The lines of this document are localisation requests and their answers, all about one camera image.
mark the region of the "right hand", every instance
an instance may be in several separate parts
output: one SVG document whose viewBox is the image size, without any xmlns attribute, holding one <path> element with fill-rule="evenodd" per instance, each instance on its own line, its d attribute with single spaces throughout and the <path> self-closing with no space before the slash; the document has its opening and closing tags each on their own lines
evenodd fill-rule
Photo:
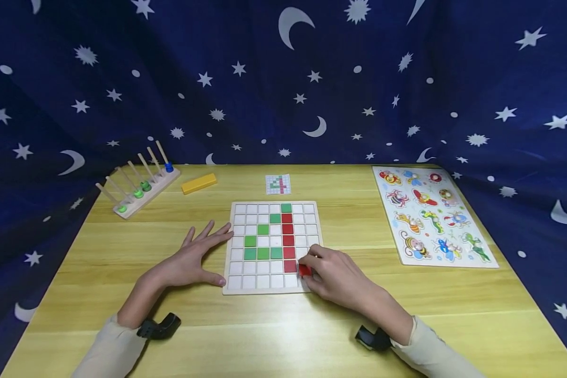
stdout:
<svg viewBox="0 0 567 378">
<path fill-rule="evenodd" d="M 364 313 L 374 296 L 384 291 L 363 274 L 349 255 L 338 250 L 313 244 L 298 263 L 313 268 L 321 277 L 303 277 L 311 291 L 347 309 Z"/>
</svg>

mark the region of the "blue backdrop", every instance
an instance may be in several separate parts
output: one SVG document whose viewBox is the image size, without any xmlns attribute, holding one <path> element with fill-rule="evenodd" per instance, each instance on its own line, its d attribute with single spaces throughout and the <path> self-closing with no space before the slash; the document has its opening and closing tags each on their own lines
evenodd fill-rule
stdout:
<svg viewBox="0 0 567 378">
<path fill-rule="evenodd" d="M 148 139 L 439 164 L 567 346 L 567 0 L 0 0 L 0 371 Z"/>
</svg>

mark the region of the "left hand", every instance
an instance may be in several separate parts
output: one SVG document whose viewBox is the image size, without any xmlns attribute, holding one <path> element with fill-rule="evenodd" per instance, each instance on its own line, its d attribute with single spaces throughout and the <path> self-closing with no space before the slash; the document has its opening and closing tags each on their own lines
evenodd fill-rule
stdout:
<svg viewBox="0 0 567 378">
<path fill-rule="evenodd" d="M 157 279 L 166 286 L 185 286 L 197 282 L 206 282 L 215 286 L 224 286 L 225 279 L 220 274 L 204 270 L 202 260 L 211 248 L 226 242 L 233 237 L 233 232 L 228 232 L 231 223 L 225 224 L 214 234 L 209 235 L 214 227 L 211 220 L 203 231 L 193 239 L 195 227 L 191 227 L 183 245 L 176 254 L 165 259 L 148 272 L 155 275 Z"/>
</svg>

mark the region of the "yellow block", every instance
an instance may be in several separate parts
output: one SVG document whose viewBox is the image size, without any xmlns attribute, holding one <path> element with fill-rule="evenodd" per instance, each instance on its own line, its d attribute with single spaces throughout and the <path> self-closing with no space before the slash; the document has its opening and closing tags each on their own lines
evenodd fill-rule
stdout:
<svg viewBox="0 0 567 378">
<path fill-rule="evenodd" d="M 181 189 L 183 190 L 183 194 L 189 194 L 202 190 L 203 188 L 209 187 L 214 184 L 216 184 L 216 176 L 211 173 L 209 175 L 201 176 L 198 179 L 196 178 L 194 180 L 183 183 L 181 185 Z"/>
</svg>

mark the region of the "green square tile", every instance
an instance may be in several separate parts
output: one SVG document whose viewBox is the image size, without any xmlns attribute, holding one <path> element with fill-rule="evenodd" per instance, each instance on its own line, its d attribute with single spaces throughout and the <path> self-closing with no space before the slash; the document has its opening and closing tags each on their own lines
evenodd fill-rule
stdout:
<svg viewBox="0 0 567 378">
<path fill-rule="evenodd" d="M 245 248 L 244 260 L 256 260 L 256 248 Z"/>
<path fill-rule="evenodd" d="M 258 234 L 259 235 L 269 235 L 269 225 L 268 224 L 259 224 L 258 225 Z"/>
<path fill-rule="evenodd" d="M 244 246 L 246 247 L 256 247 L 256 236 L 246 235 L 244 240 Z"/>
<path fill-rule="evenodd" d="M 269 259 L 269 248 L 258 248 L 258 259 L 268 260 Z"/>
<path fill-rule="evenodd" d="M 271 248 L 271 258 L 272 259 L 280 259 L 283 258 L 283 250 L 280 247 Z"/>
</svg>

